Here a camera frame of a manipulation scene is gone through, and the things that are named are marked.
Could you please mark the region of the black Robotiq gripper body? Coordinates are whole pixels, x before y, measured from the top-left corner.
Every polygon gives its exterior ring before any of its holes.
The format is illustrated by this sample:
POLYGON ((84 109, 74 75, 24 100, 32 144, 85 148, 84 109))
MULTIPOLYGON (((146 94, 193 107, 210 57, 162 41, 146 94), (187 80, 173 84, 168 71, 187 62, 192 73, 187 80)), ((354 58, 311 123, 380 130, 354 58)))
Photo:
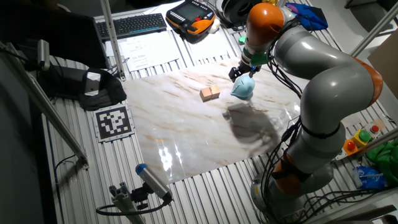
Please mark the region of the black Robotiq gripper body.
POLYGON ((245 73, 249 73, 249 72, 253 71, 254 69, 255 69, 255 67, 244 63, 242 60, 239 62, 238 72, 239 72, 240 75, 243 75, 245 73))

